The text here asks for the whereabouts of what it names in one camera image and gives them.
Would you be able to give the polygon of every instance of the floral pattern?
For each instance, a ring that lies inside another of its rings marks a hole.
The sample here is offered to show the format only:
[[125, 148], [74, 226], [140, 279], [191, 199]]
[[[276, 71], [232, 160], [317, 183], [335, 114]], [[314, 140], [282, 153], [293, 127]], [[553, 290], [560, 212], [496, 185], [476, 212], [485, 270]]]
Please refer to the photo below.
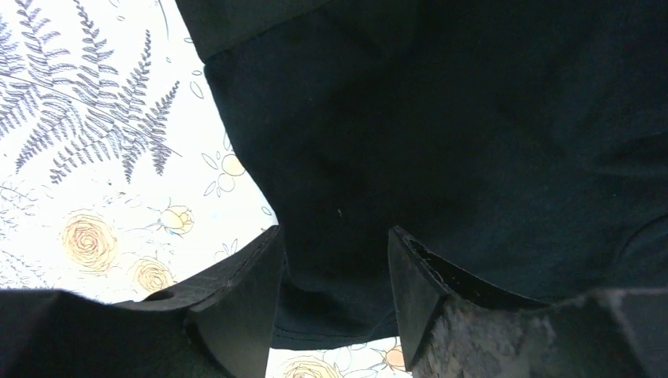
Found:
[[176, 282], [167, 265], [154, 258], [140, 258], [131, 268], [133, 283], [148, 296]]
[[88, 272], [108, 272], [118, 253], [114, 230], [90, 213], [69, 218], [61, 240], [67, 255]]
[[[173, 0], [3, 4], [0, 288], [141, 300], [276, 223], [202, 71]], [[391, 338], [271, 350], [266, 376], [404, 370]]]

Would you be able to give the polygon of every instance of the black clothing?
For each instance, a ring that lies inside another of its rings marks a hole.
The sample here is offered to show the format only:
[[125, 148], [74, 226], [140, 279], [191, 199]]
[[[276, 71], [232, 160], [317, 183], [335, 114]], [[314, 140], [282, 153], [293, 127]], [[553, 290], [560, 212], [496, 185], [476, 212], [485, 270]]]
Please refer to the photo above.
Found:
[[[223, 2], [178, 1], [193, 35]], [[284, 228], [274, 347], [396, 335], [397, 224], [545, 301], [668, 284], [667, 1], [311, 3], [195, 38]]]

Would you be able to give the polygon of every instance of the black skirt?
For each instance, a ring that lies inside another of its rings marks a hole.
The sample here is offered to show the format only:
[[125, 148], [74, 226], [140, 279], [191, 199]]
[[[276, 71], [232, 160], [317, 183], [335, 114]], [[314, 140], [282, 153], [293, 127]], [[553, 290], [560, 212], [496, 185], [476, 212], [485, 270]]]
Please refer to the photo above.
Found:
[[668, 284], [668, 2], [177, 3], [284, 230], [274, 347], [397, 335], [395, 225], [544, 301]]

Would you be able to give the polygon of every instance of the fern print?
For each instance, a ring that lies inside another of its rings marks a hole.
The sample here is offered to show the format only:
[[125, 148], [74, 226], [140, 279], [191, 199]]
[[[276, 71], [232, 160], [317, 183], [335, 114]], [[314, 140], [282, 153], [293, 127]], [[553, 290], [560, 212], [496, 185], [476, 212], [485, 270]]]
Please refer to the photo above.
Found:
[[35, 198], [10, 182], [0, 183], [0, 241], [8, 240], [25, 217], [34, 216]]
[[0, 289], [50, 288], [40, 267], [0, 250]]
[[[158, 175], [174, 153], [164, 143], [169, 110], [179, 82], [147, 105], [150, 81], [151, 34], [136, 67], [125, 78], [107, 61], [114, 50], [90, 18], [80, 0], [72, 0], [80, 19], [81, 64], [63, 62], [66, 49], [51, 48], [59, 32], [49, 31], [50, 20], [40, 16], [35, 0], [15, 0], [23, 27], [20, 36], [28, 54], [17, 54], [18, 38], [0, 14], [0, 140], [12, 130], [30, 125], [29, 136], [15, 160], [16, 173], [48, 150], [52, 153], [52, 183], [61, 183], [87, 164], [120, 161], [128, 183], [137, 161], [148, 151]], [[30, 80], [17, 74], [28, 72]]]

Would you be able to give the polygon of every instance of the fern leaf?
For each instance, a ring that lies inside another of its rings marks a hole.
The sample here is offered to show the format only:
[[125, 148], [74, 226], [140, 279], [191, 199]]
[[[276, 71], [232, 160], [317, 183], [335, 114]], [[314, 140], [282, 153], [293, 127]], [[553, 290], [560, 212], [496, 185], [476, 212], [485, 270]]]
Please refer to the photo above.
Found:
[[75, 85], [72, 90], [82, 102], [89, 106], [115, 109], [118, 97], [114, 93], [104, 91], [103, 88], [118, 88], [120, 85], [115, 81], [100, 77], [100, 73], [118, 74], [118, 71], [113, 68], [109, 70], [108, 68], [111, 67], [103, 64], [106, 59], [113, 55], [113, 50], [103, 50], [107, 40], [99, 38], [99, 28], [95, 27], [95, 23], [90, 19], [79, 0], [73, 1], [76, 4], [81, 19], [81, 30], [84, 34], [84, 38], [81, 39], [84, 51], [82, 58], [88, 65], [79, 66], [80, 73], [76, 75], [79, 79], [72, 82]]
[[0, 14], [0, 75], [12, 76], [25, 70], [23, 58], [16, 54], [17, 42], [12, 42], [12, 33]]
[[46, 25], [50, 23], [50, 20], [39, 15], [42, 10], [34, 7], [32, 0], [14, 1], [20, 7], [17, 14], [23, 17], [20, 24], [27, 29], [21, 34], [26, 39], [24, 42], [25, 46], [31, 51], [31, 54], [28, 54], [29, 74], [31, 78], [45, 87], [53, 87], [57, 83], [69, 83], [65, 78], [59, 78], [58, 82], [54, 82], [58, 73], [76, 68], [75, 65], [69, 63], [52, 61], [58, 57], [69, 55], [69, 52], [65, 49], [50, 50], [48, 47], [49, 42], [59, 36], [60, 33], [57, 31], [45, 31]]
[[34, 289], [48, 287], [41, 268], [29, 265], [9, 252], [0, 251], [0, 288]]
[[32, 130], [28, 140], [21, 147], [16, 160], [18, 173], [28, 161], [55, 145], [75, 137], [81, 125], [78, 111], [72, 100], [60, 94], [46, 94], [40, 96], [42, 109], [39, 121]]
[[59, 151], [53, 162], [51, 182], [60, 183], [72, 171], [88, 163], [111, 161], [121, 158], [121, 140], [123, 132], [112, 117], [88, 108], [83, 127], [70, 137]]
[[137, 67], [130, 72], [130, 77], [125, 80], [127, 86], [121, 86], [121, 91], [117, 93], [120, 101], [117, 102], [117, 111], [112, 112], [112, 114], [126, 124], [130, 120], [142, 120], [143, 111], [141, 106], [146, 105], [141, 99], [146, 96], [142, 89], [146, 89], [146, 82], [149, 81], [151, 43], [150, 31], [146, 30], [142, 58], [137, 62]]
[[0, 140], [27, 122], [28, 114], [35, 117], [38, 109], [36, 85], [9, 81], [5, 87], [0, 98]]
[[135, 164], [147, 150], [148, 142], [144, 135], [137, 132], [126, 130], [124, 140], [121, 144], [121, 163], [123, 173], [128, 183], [132, 182], [132, 174], [135, 171]]
[[149, 128], [149, 135], [151, 136], [149, 150], [153, 157], [153, 167], [159, 176], [162, 176], [162, 173], [165, 171], [167, 159], [172, 154], [172, 151], [164, 144], [166, 135], [164, 122], [167, 121], [167, 115], [176, 97], [176, 92], [179, 90], [179, 84], [178, 81], [174, 83], [169, 93], [161, 98], [160, 102], [155, 102], [155, 107], [150, 108], [153, 114], [144, 114], [146, 117], [144, 123]]

